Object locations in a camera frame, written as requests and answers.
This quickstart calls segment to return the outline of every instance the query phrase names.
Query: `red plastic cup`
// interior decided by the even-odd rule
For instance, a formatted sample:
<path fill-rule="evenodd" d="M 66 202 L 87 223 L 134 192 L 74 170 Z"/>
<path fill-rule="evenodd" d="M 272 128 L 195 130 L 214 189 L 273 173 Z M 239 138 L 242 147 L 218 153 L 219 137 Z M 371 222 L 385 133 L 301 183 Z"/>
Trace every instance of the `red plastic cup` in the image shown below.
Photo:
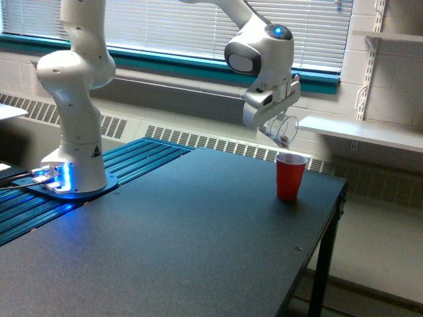
<path fill-rule="evenodd" d="M 297 200 L 306 164 L 307 158 L 301 155 L 281 153 L 276 156 L 276 183 L 281 200 Z"/>

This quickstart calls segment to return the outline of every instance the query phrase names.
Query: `blue aluminum rail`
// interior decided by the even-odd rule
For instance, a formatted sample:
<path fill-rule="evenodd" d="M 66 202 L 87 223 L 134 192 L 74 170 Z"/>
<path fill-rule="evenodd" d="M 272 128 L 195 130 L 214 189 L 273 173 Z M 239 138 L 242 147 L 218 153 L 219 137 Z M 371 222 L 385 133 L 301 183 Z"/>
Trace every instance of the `blue aluminum rail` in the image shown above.
<path fill-rule="evenodd" d="M 119 186 L 123 186 L 192 150 L 191 147 L 146 138 L 105 152 L 103 159 L 106 171 L 117 176 Z M 81 205 L 27 190 L 0 191 L 0 246 Z"/>

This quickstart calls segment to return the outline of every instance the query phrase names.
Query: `window blinds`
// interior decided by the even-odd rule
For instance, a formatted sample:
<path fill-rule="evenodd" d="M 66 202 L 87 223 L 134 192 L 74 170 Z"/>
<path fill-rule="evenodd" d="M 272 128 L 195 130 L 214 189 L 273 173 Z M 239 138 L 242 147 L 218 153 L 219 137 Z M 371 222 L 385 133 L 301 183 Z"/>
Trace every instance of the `window blinds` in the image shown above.
<path fill-rule="evenodd" d="M 4 32 L 66 38 L 59 23 L 60 0 L 2 0 Z M 353 0 L 257 0 L 262 15 L 295 36 L 294 67 L 340 72 Z M 238 31 L 209 4 L 179 0 L 107 0 L 109 46 L 223 60 Z"/>

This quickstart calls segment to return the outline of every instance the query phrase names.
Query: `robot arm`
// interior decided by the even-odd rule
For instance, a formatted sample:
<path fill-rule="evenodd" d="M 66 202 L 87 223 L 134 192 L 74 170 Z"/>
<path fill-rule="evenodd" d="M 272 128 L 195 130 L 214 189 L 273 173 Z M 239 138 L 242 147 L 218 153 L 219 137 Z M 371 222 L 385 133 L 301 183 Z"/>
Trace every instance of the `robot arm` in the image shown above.
<path fill-rule="evenodd" d="M 292 81 L 294 45 L 288 28 L 272 24 L 244 0 L 181 1 L 217 5 L 239 27 L 225 48 L 225 60 L 235 72 L 257 76 L 243 97 L 246 126 L 262 127 L 298 101 L 301 89 L 298 80 Z"/>
<path fill-rule="evenodd" d="M 105 0 L 61 0 L 60 20 L 71 38 L 71 50 L 38 62 L 38 78 L 60 114 L 60 146 L 42 160 L 42 165 L 56 167 L 57 181 L 47 187 L 58 194 L 93 192 L 107 185 L 100 112 L 89 95 L 109 83 L 116 70 L 104 39 L 105 6 Z M 42 182 L 43 177 L 35 180 Z"/>

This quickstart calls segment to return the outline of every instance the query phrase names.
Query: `wall shelf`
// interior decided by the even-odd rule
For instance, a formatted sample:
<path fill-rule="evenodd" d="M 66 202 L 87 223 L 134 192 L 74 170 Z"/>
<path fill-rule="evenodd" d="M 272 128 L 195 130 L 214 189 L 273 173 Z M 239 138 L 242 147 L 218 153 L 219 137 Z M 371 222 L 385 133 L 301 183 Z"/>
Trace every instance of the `wall shelf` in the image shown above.
<path fill-rule="evenodd" d="M 358 36 L 366 36 L 368 38 L 380 38 L 382 40 L 388 41 L 423 43 L 423 36 L 418 35 L 366 31 L 353 31 L 352 34 Z"/>
<path fill-rule="evenodd" d="M 299 126 L 333 137 L 423 153 L 423 131 L 418 129 L 320 114 L 307 116 Z"/>
<path fill-rule="evenodd" d="M 23 109 L 0 104 L 0 120 L 25 116 L 26 114 L 28 114 L 28 112 Z"/>

